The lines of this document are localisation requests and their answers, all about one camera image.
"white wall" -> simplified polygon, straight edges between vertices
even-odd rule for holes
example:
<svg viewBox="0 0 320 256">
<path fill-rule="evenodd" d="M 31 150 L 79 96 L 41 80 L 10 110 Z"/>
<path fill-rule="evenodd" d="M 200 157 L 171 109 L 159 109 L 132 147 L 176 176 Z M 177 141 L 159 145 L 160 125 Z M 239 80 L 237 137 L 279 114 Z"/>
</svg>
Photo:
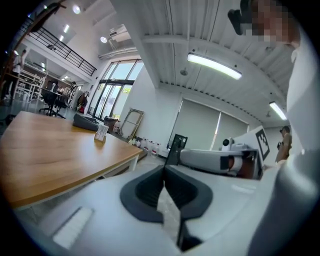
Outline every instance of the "white wall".
<svg viewBox="0 0 320 256">
<path fill-rule="evenodd" d="M 124 104 L 120 122 L 123 123 L 130 108 L 144 111 L 136 135 L 160 143 L 163 150 L 169 141 L 181 100 L 180 93 L 156 89 L 143 67 Z"/>
<path fill-rule="evenodd" d="M 156 89 L 146 68 L 143 67 L 123 107 L 120 121 L 123 122 L 130 108 L 144 111 L 144 117 L 136 135 L 161 143 L 160 150 L 164 150 L 167 146 L 183 98 L 229 113 L 248 123 L 251 130 L 261 125 L 256 119 L 241 113 L 239 109 L 234 108 L 235 111 L 232 111 L 227 103 L 228 106 L 224 107 L 222 103 L 225 102 L 223 101 L 217 104 L 214 99 L 207 98 L 205 95 L 181 92 L 175 90 L 174 87 L 177 86 L 172 85 L 172 88 L 163 86 Z"/>
</svg>

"person's arm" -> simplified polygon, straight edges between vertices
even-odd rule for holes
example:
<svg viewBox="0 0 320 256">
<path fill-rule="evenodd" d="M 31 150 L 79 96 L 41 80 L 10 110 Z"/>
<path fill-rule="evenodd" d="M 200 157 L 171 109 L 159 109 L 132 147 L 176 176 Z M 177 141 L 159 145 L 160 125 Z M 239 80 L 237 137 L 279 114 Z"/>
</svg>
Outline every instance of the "person's arm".
<svg viewBox="0 0 320 256">
<path fill-rule="evenodd" d="M 282 145 L 280 146 L 278 155 L 276 156 L 275 162 L 279 162 L 281 160 L 286 160 L 289 155 L 289 149 L 291 145 L 290 134 L 286 134 L 283 138 Z"/>
</svg>

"air conditioner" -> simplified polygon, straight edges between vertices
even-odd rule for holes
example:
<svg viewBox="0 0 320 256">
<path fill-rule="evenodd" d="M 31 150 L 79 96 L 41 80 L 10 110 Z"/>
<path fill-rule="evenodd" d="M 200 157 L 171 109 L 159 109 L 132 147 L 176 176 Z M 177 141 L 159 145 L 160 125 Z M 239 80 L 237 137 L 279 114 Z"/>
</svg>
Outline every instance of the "air conditioner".
<svg viewBox="0 0 320 256">
<path fill-rule="evenodd" d="M 125 25 L 110 29 L 109 36 L 112 40 L 119 42 L 131 39 Z"/>
</svg>

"paper card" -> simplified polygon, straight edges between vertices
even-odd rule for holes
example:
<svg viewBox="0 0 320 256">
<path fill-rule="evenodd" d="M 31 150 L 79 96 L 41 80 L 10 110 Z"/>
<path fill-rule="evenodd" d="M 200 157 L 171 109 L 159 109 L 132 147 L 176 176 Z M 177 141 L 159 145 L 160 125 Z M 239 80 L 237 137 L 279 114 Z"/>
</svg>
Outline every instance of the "paper card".
<svg viewBox="0 0 320 256">
<path fill-rule="evenodd" d="M 95 133 L 94 139 L 103 142 L 107 135 L 108 129 L 109 129 L 108 126 L 99 124 L 99 128 L 98 128 L 98 131 Z"/>
</svg>

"ceiling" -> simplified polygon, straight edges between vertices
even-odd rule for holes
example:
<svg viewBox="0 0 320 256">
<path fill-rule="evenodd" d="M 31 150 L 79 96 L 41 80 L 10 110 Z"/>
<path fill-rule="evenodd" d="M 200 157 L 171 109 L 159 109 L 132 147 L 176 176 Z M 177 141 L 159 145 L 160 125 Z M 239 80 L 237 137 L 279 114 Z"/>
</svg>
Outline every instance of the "ceiling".
<svg viewBox="0 0 320 256">
<path fill-rule="evenodd" d="M 269 102 L 286 108 L 293 49 L 236 35 L 227 13 L 240 0 L 111 0 L 156 87 L 189 89 L 233 105 L 262 123 L 280 118 Z M 234 80 L 187 61 L 188 53 L 240 71 Z"/>
<path fill-rule="evenodd" d="M 43 8 L 44 4 L 48 6 L 52 2 L 56 2 L 56 0 L 45 0 L 38 9 Z M 123 24 L 109 0 L 66 0 L 63 5 L 67 8 L 59 9 L 43 26 L 57 38 L 63 35 L 65 44 L 78 36 L 77 42 L 87 41 L 90 43 L 90 47 L 97 52 L 97 57 L 116 49 L 134 46 L 130 36 L 120 42 L 112 40 L 109 36 L 112 29 Z M 80 14 L 73 13 L 72 7 L 74 5 L 80 7 Z M 64 33 L 66 24 L 70 27 L 67 33 Z M 101 37 L 106 37 L 108 42 L 102 43 Z"/>
</svg>

